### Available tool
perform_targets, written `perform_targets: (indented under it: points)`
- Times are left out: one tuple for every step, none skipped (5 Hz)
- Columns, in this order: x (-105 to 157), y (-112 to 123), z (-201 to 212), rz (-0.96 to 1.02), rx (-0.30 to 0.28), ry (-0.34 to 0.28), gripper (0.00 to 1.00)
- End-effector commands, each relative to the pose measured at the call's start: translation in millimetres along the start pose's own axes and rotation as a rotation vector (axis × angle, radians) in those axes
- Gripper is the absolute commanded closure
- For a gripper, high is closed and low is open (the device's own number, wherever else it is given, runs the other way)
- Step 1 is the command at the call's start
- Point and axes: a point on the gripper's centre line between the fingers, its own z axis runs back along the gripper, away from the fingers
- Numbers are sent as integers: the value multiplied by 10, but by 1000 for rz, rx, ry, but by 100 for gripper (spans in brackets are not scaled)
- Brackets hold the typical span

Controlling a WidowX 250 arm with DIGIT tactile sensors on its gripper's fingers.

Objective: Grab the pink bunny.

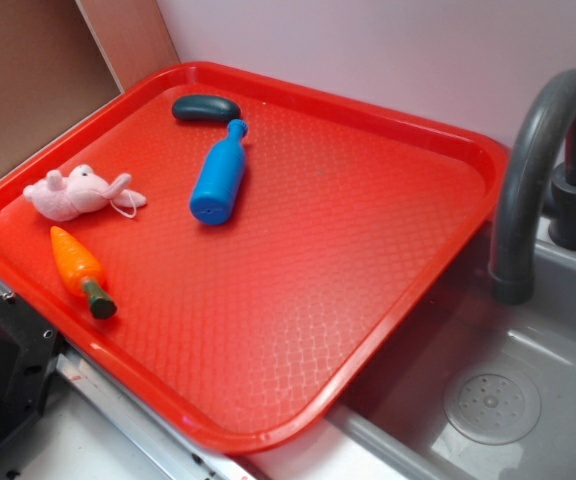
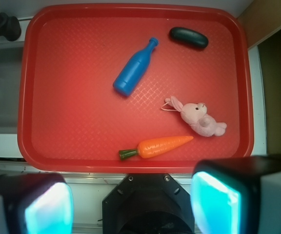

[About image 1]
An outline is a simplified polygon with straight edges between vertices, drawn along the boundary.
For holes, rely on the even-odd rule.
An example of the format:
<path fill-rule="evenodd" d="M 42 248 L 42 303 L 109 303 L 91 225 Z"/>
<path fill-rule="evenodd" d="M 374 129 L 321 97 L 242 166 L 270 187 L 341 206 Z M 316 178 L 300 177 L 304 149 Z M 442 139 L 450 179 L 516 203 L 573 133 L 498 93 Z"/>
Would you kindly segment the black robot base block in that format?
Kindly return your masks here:
<path fill-rule="evenodd" d="M 43 414 L 61 337 L 19 296 L 0 296 L 0 450 Z"/>

